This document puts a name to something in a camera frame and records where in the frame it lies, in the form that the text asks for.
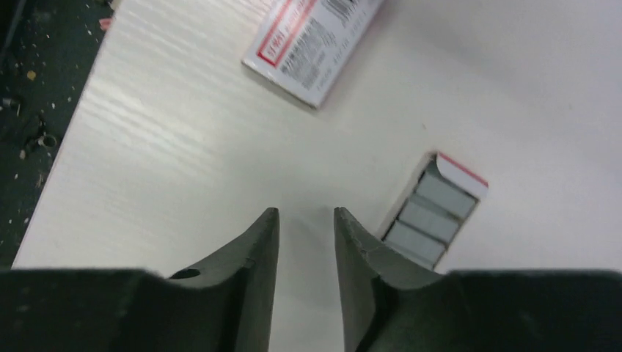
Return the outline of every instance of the black floor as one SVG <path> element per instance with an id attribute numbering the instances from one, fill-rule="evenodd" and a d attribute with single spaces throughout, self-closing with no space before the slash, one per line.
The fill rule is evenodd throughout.
<path id="1" fill-rule="evenodd" d="M 33 0 L 26 6 L 13 41 L 18 67 L 4 66 L 0 73 L 0 96 L 24 101 L 19 117 L 0 111 L 0 268 L 15 258 L 58 151 L 41 147 L 22 160 L 23 143 L 37 129 L 37 114 L 62 139 L 103 39 L 98 20 L 111 14 L 93 0 Z"/>

